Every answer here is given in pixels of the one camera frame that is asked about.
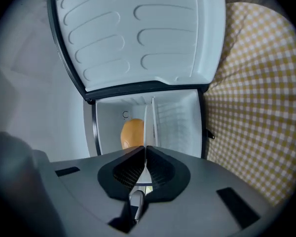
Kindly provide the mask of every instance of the checkered cloth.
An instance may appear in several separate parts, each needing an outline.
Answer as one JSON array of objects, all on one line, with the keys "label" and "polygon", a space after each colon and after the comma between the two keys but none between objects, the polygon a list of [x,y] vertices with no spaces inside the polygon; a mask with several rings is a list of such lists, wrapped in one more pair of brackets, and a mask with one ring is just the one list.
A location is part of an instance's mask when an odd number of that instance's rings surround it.
[{"label": "checkered cloth", "polygon": [[296,184],[296,32],[260,5],[226,5],[226,32],[205,93],[208,159],[275,205]]}]

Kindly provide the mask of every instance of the black rectangular slot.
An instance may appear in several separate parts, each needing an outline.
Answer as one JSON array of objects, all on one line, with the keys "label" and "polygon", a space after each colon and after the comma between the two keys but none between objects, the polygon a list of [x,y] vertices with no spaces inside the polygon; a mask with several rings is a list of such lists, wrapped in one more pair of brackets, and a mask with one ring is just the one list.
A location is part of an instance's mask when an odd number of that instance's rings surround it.
[{"label": "black rectangular slot", "polygon": [[232,188],[216,192],[241,228],[250,226],[260,218]]},{"label": "black rectangular slot", "polygon": [[64,168],[55,170],[57,176],[65,176],[80,171],[77,167]]}]

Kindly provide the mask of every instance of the white wall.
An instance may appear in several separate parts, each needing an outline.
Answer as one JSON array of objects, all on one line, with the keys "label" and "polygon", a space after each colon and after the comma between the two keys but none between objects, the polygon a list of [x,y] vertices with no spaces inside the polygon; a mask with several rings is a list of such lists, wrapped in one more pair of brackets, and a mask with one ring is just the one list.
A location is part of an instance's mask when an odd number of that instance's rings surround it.
[{"label": "white wall", "polygon": [[89,157],[83,102],[54,45],[46,0],[15,0],[0,21],[0,131],[51,161]]}]

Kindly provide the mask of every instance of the yellow gingham fabric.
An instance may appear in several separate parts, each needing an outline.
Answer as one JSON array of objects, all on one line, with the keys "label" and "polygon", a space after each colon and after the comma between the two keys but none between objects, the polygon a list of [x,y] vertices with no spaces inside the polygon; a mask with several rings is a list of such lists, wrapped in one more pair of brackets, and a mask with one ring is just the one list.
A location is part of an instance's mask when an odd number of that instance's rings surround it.
[{"label": "yellow gingham fabric", "polygon": [[205,93],[208,159],[275,205],[296,184],[296,32],[260,5],[226,5],[219,68]]}]

